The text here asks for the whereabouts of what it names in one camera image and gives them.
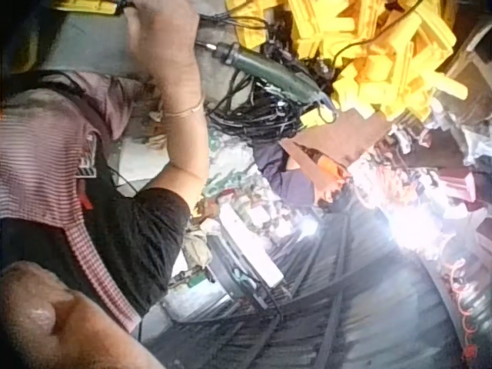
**sleeve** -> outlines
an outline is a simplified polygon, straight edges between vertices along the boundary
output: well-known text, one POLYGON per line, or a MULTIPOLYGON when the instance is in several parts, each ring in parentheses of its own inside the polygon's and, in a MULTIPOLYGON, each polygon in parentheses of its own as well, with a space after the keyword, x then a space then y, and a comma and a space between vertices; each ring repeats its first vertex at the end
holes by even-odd
POLYGON ((133 198, 98 187, 85 215, 89 234, 117 285, 139 314, 168 289, 190 210, 173 191, 149 188, 133 198))
POLYGON ((178 194, 163 188, 143 190, 126 201, 132 201, 130 208, 122 209, 126 211, 122 216, 130 217, 123 220, 128 225, 127 239, 141 245, 146 269, 157 267, 155 277, 164 277, 167 284, 191 216, 189 207, 178 194))
POLYGON ((258 170, 267 179, 272 191, 286 204, 314 204, 313 182, 301 169, 285 171, 289 155, 278 143, 253 147, 253 156, 258 170))

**yellow crate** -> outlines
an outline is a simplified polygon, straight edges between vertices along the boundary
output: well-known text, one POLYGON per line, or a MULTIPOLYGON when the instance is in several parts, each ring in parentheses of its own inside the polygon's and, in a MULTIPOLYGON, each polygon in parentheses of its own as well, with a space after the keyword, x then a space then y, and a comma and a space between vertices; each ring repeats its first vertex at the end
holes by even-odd
POLYGON ((103 0, 52 0, 51 7, 64 12, 86 12, 112 15, 116 4, 103 0))

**red and white checkered cloth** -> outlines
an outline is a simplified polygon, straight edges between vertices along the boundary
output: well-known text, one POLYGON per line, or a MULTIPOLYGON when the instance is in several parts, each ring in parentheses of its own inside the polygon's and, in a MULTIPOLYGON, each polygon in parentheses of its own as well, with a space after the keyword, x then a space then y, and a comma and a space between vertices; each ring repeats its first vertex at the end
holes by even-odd
POLYGON ((89 122, 104 122, 97 115, 89 117, 91 113, 81 106, 83 102, 75 104, 44 89, 25 92, 4 105, 0 218, 63 228, 73 255, 99 297, 116 320, 132 331, 141 318, 108 273, 84 225, 75 175, 87 137, 98 133, 89 122))

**man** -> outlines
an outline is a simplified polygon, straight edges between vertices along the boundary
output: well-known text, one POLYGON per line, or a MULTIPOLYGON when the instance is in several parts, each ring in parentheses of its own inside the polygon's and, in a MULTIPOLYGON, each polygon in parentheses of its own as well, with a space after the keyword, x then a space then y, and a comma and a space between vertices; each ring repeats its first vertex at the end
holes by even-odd
POLYGON ((317 205, 328 210, 345 208, 348 198, 348 172, 318 150, 302 150, 323 170, 330 186, 319 191, 301 170, 299 164, 277 142, 253 146, 254 162, 267 179, 273 192, 292 207, 317 205))
POLYGON ((163 369, 94 301, 37 264, 0 277, 2 367, 163 369))
POLYGON ((0 122, 0 269, 37 263, 126 331, 167 291, 208 177, 198 15, 188 0, 134 3, 130 46, 161 90, 170 158, 142 191, 121 196, 106 163, 128 121, 127 81, 52 75, 4 101, 0 122))

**metal roof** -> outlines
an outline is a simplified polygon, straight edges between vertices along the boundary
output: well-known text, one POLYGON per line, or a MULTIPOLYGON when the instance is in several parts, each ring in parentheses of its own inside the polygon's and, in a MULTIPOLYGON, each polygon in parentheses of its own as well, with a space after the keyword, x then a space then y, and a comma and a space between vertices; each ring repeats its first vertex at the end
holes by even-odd
MULTIPOLYGON (((467 367, 442 278, 402 255, 377 213, 356 204, 349 215, 330 215, 318 236, 290 242, 273 259, 290 292, 275 291, 283 317, 229 301, 175 324, 149 350, 168 369, 467 367)), ((471 367, 492 362, 488 282, 466 301, 482 307, 471 367)))

